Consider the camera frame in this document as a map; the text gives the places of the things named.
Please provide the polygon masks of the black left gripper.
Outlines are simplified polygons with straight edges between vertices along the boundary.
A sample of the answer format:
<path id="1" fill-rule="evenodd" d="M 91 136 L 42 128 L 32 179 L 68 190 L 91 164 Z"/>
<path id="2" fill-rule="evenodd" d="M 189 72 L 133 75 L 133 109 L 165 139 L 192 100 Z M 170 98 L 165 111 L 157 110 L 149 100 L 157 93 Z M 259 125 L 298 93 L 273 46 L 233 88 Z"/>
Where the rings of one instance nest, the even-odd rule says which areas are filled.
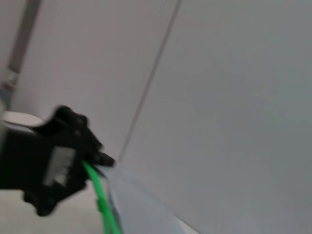
<path id="1" fill-rule="evenodd" d="M 47 216 L 57 204 L 86 187 L 88 175 L 82 165 L 86 156 L 83 133 L 97 151 L 102 144 L 88 126 L 86 116 L 74 113 L 69 107 L 59 107 L 44 125 L 31 127 L 31 133 L 9 129 L 0 154 L 1 190 L 21 190 L 24 201 L 33 205 L 37 215 Z M 52 151 L 57 146 L 75 151 L 64 186 L 44 185 Z M 113 167 L 115 160 L 99 152 L 98 165 Z"/>

